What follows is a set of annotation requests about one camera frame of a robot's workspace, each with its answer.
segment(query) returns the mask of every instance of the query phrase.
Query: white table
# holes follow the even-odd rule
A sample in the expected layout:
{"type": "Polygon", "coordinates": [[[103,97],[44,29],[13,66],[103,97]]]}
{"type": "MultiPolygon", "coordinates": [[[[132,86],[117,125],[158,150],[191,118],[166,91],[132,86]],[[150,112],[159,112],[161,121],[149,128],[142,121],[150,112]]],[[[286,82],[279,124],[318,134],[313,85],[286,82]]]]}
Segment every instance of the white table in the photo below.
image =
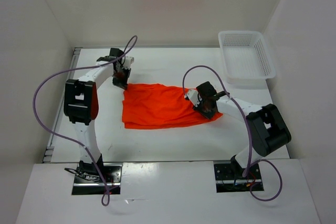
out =
{"type": "MultiPolygon", "coordinates": [[[[284,180],[282,193],[260,202],[249,192],[216,193],[213,162],[124,163],[121,194],[112,195],[107,207],[101,195],[71,195],[73,175],[64,167],[75,164],[37,164],[16,223],[319,224],[300,162],[274,164],[284,180]]],[[[268,198],[279,178],[267,163],[260,171],[265,191],[255,194],[268,198]]]]}
{"type": "MultiPolygon", "coordinates": [[[[109,49],[82,49],[75,65],[95,65],[99,57],[108,53],[109,49]]],[[[219,48],[135,48],[129,56],[135,59],[129,83],[161,83],[181,87],[184,73],[195,65],[208,65],[224,77],[224,62],[219,48]]],[[[77,79],[85,72],[75,71],[73,78],[77,79]]],[[[215,75],[207,69],[190,72],[186,78],[186,87],[194,88],[205,81],[210,81],[218,91],[221,90],[215,75]]],[[[265,81],[253,87],[225,84],[237,98],[260,105],[272,103],[265,81]]],[[[248,144],[245,125],[228,115],[212,123],[186,128],[125,129],[121,122],[123,90],[112,85],[112,78],[99,88],[98,99],[96,135],[105,162],[224,160],[230,159],[248,144]]],[[[56,131],[76,138],[74,128],[64,116],[62,108],[56,131]]],[[[51,145],[55,147],[52,163],[79,161],[77,144],[53,137],[51,145]]],[[[289,156],[284,146],[268,158],[289,156]]]]}

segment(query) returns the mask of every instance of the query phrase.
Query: orange cloth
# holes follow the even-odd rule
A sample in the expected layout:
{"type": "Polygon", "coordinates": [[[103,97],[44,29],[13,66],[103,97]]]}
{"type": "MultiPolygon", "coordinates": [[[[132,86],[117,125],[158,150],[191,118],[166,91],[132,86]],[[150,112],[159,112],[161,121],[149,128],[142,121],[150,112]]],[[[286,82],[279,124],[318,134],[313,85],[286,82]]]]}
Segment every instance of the orange cloth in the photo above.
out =
{"type": "Polygon", "coordinates": [[[122,103],[122,122],[126,129],[187,127],[211,122],[223,115],[216,113],[208,120],[184,99],[182,88],[162,84],[128,84],[122,103]]]}

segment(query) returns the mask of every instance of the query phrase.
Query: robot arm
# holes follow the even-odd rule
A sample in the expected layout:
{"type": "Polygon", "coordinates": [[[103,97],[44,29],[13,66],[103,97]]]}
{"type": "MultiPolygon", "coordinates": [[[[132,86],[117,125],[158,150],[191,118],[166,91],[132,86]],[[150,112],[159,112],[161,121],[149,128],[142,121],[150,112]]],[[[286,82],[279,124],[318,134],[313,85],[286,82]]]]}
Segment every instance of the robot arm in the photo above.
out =
{"type": "MultiPolygon", "coordinates": [[[[216,112],[221,112],[244,121],[232,99],[224,91],[217,93],[208,81],[199,85],[196,90],[189,90],[186,99],[192,102],[195,111],[208,119],[216,112]]],[[[235,100],[242,108],[251,131],[252,163],[290,142],[291,135],[275,105],[260,106],[237,98],[235,100]]],[[[232,169],[236,174],[241,175],[247,167],[248,152],[249,146],[231,158],[232,169]]]]}
{"type": "MultiPolygon", "coordinates": [[[[97,65],[111,62],[121,56],[123,51],[111,48],[108,56],[100,57],[97,65]]],[[[113,85],[127,89],[127,80],[131,72],[133,57],[126,56],[119,61],[91,69],[77,80],[69,79],[65,85],[64,114],[74,124],[78,141],[82,142],[94,157],[99,168],[103,167],[102,155],[97,146],[95,119],[98,115],[98,88],[113,77],[113,85]]],[[[98,175],[91,158],[84,148],[80,148],[79,174],[98,175]]]]}

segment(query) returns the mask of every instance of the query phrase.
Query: purple cable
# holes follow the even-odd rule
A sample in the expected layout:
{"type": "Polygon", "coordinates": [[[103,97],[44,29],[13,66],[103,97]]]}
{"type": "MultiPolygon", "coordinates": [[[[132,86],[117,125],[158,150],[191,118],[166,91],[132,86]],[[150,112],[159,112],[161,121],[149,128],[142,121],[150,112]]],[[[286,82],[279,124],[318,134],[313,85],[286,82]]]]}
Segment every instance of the purple cable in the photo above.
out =
{"type": "Polygon", "coordinates": [[[229,94],[229,92],[227,92],[224,84],[223,84],[223,81],[222,79],[220,78],[220,76],[217,74],[217,72],[212,69],[211,67],[208,67],[208,66],[205,66],[205,65],[198,65],[198,66],[195,66],[195,67],[192,67],[191,69],[189,69],[185,74],[184,74],[184,77],[183,77],[183,80],[182,80],[182,88],[183,88],[183,94],[185,96],[185,90],[184,90],[184,80],[185,80],[185,77],[186,75],[193,69],[195,68],[207,68],[209,70],[211,70],[216,76],[217,78],[219,79],[219,82],[221,83],[222,85],[222,88],[225,92],[225,94],[227,95],[227,97],[229,97],[233,102],[234,104],[237,106],[238,110],[240,111],[240,113],[242,114],[243,116],[243,119],[244,119],[244,123],[246,125],[246,129],[247,129],[247,134],[248,134],[248,141],[249,141],[249,147],[248,147],[248,160],[247,160],[247,166],[246,166],[246,169],[244,170],[243,172],[243,177],[246,177],[250,171],[250,166],[251,166],[251,159],[252,159],[252,134],[251,134],[251,130],[250,130],[250,127],[248,126],[248,122],[246,120],[246,117],[245,117],[245,114],[243,112],[243,109],[240,107],[240,105],[238,104],[238,102],[232,98],[229,94]]]}
{"type": "Polygon", "coordinates": [[[271,198],[269,198],[269,199],[260,199],[260,198],[258,198],[257,196],[255,196],[255,195],[252,193],[252,188],[253,188],[256,184],[259,184],[260,182],[251,185],[251,187],[250,187],[250,193],[251,193],[251,195],[252,195],[254,198],[256,198],[256,199],[258,199],[258,200],[260,200],[260,201],[271,201],[271,200],[274,200],[275,198],[277,198],[277,197],[280,195],[280,193],[281,193],[281,191],[282,191],[282,177],[281,177],[281,175],[280,175],[280,173],[279,173],[279,170],[275,167],[275,165],[274,165],[273,163],[271,163],[269,160],[266,160],[266,159],[261,159],[261,160],[258,160],[258,161],[256,161],[256,162],[253,162],[253,163],[251,164],[251,159],[252,159],[252,134],[251,134],[250,127],[249,127],[249,125],[248,125],[248,122],[247,122],[247,120],[246,120],[246,117],[245,117],[245,114],[244,114],[242,108],[240,107],[240,105],[238,104],[238,102],[237,102],[233,97],[231,97],[230,94],[227,92],[227,90],[225,89],[225,86],[224,86],[223,81],[222,81],[222,79],[220,78],[219,74],[218,74],[214,69],[212,69],[211,67],[208,67],[208,66],[206,66],[206,65],[198,65],[198,66],[192,67],[192,68],[189,69],[189,70],[184,74],[184,76],[183,76],[183,80],[182,80],[182,89],[183,89],[183,95],[184,95],[184,97],[185,97],[185,90],[184,90],[184,81],[185,81],[185,77],[186,77],[186,75],[187,75],[191,70],[193,70],[193,69],[195,69],[195,68],[207,68],[207,69],[211,70],[211,71],[217,76],[217,78],[219,79],[219,82],[221,83],[222,88],[223,88],[225,94],[226,94],[226,95],[227,95],[227,96],[234,102],[234,104],[237,106],[238,110],[239,110],[240,113],[242,114],[242,117],[243,117],[244,122],[245,122],[245,125],[246,125],[247,134],[248,134],[248,141],[249,141],[248,161],[247,161],[246,169],[245,169],[244,172],[243,172],[243,177],[246,177],[246,176],[248,175],[249,170],[250,170],[250,168],[251,168],[252,166],[254,166],[255,164],[258,164],[258,163],[261,162],[261,161],[264,161],[264,162],[269,163],[269,164],[275,169],[275,171],[277,172],[277,174],[278,174],[278,176],[279,176],[279,179],[280,179],[280,188],[279,188],[279,191],[277,192],[277,194],[275,194],[275,196],[273,196],[273,197],[271,197],[271,198]]]}
{"type": "Polygon", "coordinates": [[[258,164],[259,162],[262,162],[262,161],[267,162],[268,164],[270,164],[270,165],[274,168],[274,170],[277,172],[277,174],[278,174],[278,176],[279,176],[279,180],[280,180],[280,187],[279,187],[279,190],[278,190],[277,194],[275,194],[273,197],[271,197],[271,198],[269,198],[269,199],[261,199],[261,198],[258,198],[257,196],[255,196],[255,195],[252,193],[252,189],[253,189],[253,187],[254,187],[255,185],[257,185],[257,184],[260,184],[261,182],[254,183],[253,185],[250,186],[250,193],[251,193],[251,195],[252,195],[255,199],[257,199],[257,200],[265,201],[265,202],[266,202],[266,201],[274,200],[275,198],[277,198],[277,197],[280,195],[280,193],[281,193],[281,191],[282,191],[282,177],[281,177],[281,174],[280,174],[279,170],[275,167],[275,165],[274,165],[271,161],[269,161],[269,160],[267,160],[267,159],[261,159],[261,160],[259,160],[259,161],[256,161],[256,162],[252,163],[251,166],[254,166],[255,164],[258,164]]]}
{"type": "Polygon", "coordinates": [[[90,156],[90,158],[91,158],[91,160],[92,160],[92,163],[94,164],[94,166],[95,166],[95,168],[96,168],[96,170],[97,170],[97,172],[98,172],[98,174],[99,174],[100,179],[101,179],[101,180],[103,181],[103,183],[104,183],[105,192],[104,192],[104,194],[103,194],[103,196],[102,196],[102,198],[101,198],[101,203],[102,203],[102,205],[105,206],[105,207],[108,206],[109,203],[110,203],[110,190],[113,189],[113,187],[111,187],[111,188],[108,187],[108,185],[107,185],[107,183],[106,183],[106,180],[105,180],[103,174],[101,173],[101,171],[100,171],[98,165],[97,165],[96,162],[95,162],[94,157],[92,156],[92,154],[90,153],[90,151],[86,148],[86,146],[85,146],[84,144],[82,144],[80,141],[77,141],[77,140],[75,140],[75,139],[73,139],[73,138],[70,138],[70,137],[67,137],[67,136],[58,134],[57,132],[54,132],[53,130],[49,129],[49,128],[48,128],[48,127],[41,121],[41,119],[39,118],[39,116],[38,116],[38,114],[37,114],[37,111],[36,111],[36,97],[37,97],[37,93],[38,93],[38,91],[39,91],[39,90],[42,88],[42,86],[43,86],[47,81],[49,81],[51,78],[53,78],[53,77],[55,77],[55,76],[58,76],[58,75],[60,75],[60,74],[62,74],[62,73],[67,73],[67,72],[71,72],[71,71],[75,71],[75,70],[84,70],[84,69],[101,68],[101,67],[107,66],[107,65],[109,65],[109,64],[112,64],[112,63],[114,63],[114,62],[120,60],[122,57],[126,56],[126,54],[128,54],[129,51],[131,51],[131,50],[133,49],[133,47],[135,46],[135,44],[137,43],[137,41],[138,41],[138,37],[137,37],[137,35],[134,35],[134,36],[128,41],[128,43],[127,43],[127,45],[126,45],[126,47],[125,47],[125,50],[124,50],[124,54],[121,55],[121,56],[119,56],[118,58],[114,59],[113,61],[110,61],[110,62],[101,64],[101,65],[96,65],[96,66],[80,67],[80,68],[72,68],[72,69],[63,70],[63,71],[60,71],[60,72],[57,72],[57,73],[52,74],[51,76],[49,76],[47,79],[45,79],[45,80],[44,80],[44,81],[37,87],[37,89],[36,89],[36,91],[35,91],[35,93],[34,93],[34,97],[33,97],[33,111],[34,111],[34,116],[35,116],[37,122],[42,126],[42,128],[44,128],[47,132],[49,132],[49,133],[51,133],[51,134],[53,134],[53,135],[55,135],[55,136],[59,136],[59,137],[62,137],[62,138],[64,138],[64,139],[67,139],[67,140],[70,140],[70,141],[72,141],[72,142],[75,142],[75,143],[79,144],[80,146],[82,146],[82,147],[86,150],[86,152],[87,152],[88,155],[90,156]],[[133,44],[131,45],[131,47],[130,47],[127,51],[125,51],[126,48],[127,48],[127,46],[130,44],[130,42],[131,42],[133,39],[135,39],[134,42],[133,42],[133,44]],[[105,197],[105,195],[107,195],[107,203],[104,203],[104,197],[105,197]]]}

